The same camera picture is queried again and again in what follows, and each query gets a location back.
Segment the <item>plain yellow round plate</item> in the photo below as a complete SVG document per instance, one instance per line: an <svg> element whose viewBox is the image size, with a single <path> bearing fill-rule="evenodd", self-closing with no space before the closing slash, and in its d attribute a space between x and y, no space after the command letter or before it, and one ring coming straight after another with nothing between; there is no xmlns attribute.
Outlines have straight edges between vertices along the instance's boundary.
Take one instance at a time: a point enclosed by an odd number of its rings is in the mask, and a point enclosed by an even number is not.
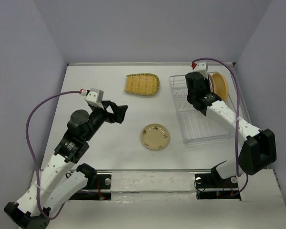
<svg viewBox="0 0 286 229"><path fill-rule="evenodd" d="M214 73L212 79L214 83L214 93L226 102L229 95L229 88L225 77L220 73Z"/></svg>

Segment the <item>bamboo pattern tray plate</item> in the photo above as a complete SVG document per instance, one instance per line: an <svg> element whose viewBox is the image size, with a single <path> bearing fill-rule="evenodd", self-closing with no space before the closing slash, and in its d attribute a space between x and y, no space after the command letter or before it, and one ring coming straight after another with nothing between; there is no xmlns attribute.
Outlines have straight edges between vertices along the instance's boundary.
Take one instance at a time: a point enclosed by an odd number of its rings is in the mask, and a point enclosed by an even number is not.
<svg viewBox="0 0 286 229"><path fill-rule="evenodd" d="M160 80L157 75L152 73L137 73L126 76L124 92L142 95L154 96L160 89Z"/></svg>

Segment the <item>small cream floral plate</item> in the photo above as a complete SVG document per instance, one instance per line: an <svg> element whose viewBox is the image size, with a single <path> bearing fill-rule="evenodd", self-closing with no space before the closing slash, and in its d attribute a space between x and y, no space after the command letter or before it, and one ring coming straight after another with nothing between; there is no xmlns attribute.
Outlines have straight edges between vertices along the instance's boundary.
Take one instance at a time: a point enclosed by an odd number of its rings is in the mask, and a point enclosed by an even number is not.
<svg viewBox="0 0 286 229"><path fill-rule="evenodd" d="M149 124L140 133L141 143L150 150L161 150L170 142L169 131L161 124Z"/></svg>

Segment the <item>white plate green red rim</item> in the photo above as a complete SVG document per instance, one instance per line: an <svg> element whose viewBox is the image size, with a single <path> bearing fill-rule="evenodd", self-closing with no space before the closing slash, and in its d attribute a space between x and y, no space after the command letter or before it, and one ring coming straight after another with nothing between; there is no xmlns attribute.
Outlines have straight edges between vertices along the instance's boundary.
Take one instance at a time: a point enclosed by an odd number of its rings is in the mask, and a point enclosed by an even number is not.
<svg viewBox="0 0 286 229"><path fill-rule="evenodd" d="M209 81L210 91L214 92L214 88L215 88L214 80L212 78L212 75L210 75L210 74L208 74L208 81Z"/></svg>

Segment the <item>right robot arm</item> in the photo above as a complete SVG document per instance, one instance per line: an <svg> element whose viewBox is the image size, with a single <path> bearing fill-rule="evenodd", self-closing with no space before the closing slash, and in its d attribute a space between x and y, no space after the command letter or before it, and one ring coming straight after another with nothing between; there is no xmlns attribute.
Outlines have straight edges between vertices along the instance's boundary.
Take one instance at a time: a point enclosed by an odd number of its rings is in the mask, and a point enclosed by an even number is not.
<svg viewBox="0 0 286 229"><path fill-rule="evenodd" d="M211 169L209 180L221 187L230 177L254 175L277 159L275 134L248 123L226 104L229 88L220 73L191 72L185 76L187 101L204 116L234 133L235 159L226 160Z"/></svg>

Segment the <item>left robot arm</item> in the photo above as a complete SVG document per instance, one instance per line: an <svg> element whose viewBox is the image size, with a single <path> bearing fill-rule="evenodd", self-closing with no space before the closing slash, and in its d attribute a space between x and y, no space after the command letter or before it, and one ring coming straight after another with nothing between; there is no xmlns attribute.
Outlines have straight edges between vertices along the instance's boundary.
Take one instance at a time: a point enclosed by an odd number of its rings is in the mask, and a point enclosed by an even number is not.
<svg viewBox="0 0 286 229"><path fill-rule="evenodd" d="M36 181L16 202L9 202L4 212L22 229L45 229L55 219L65 202L82 188L92 188L97 171L83 163L66 181L66 173L88 150L88 142L104 122L124 121L127 105L103 101L92 112L76 110L67 123L67 131L54 150L47 166L36 173Z"/></svg>

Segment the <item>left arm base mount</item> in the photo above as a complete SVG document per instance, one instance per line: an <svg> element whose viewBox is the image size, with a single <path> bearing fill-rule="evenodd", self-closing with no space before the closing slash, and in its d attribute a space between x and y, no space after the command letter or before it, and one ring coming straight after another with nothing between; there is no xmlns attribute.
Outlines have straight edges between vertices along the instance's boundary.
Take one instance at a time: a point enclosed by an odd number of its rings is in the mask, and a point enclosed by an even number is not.
<svg viewBox="0 0 286 229"><path fill-rule="evenodd" d="M94 181L88 181L87 185L73 194L69 200L111 200L111 182L110 173L98 173Z"/></svg>

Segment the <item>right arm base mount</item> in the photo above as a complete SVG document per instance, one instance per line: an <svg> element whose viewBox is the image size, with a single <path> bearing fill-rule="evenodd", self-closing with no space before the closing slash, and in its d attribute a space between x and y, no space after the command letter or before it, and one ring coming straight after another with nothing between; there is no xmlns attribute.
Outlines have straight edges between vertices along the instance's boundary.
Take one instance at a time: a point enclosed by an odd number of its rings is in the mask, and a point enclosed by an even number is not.
<svg viewBox="0 0 286 229"><path fill-rule="evenodd" d="M209 173L195 174L194 188L196 198L204 199L241 199L236 177L213 183L208 180Z"/></svg>

